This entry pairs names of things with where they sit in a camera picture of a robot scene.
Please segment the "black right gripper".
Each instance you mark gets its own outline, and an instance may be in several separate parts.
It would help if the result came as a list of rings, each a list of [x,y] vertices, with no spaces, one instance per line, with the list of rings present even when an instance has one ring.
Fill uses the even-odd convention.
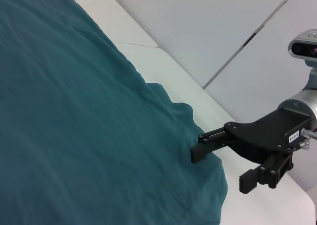
[[[285,173],[294,166],[293,152],[304,140],[302,129],[311,126],[311,118],[298,112],[277,109],[252,123],[229,122],[198,136],[190,149],[191,162],[196,164],[227,145],[241,157],[261,164],[239,176],[239,191],[249,193],[257,184],[275,189]]]

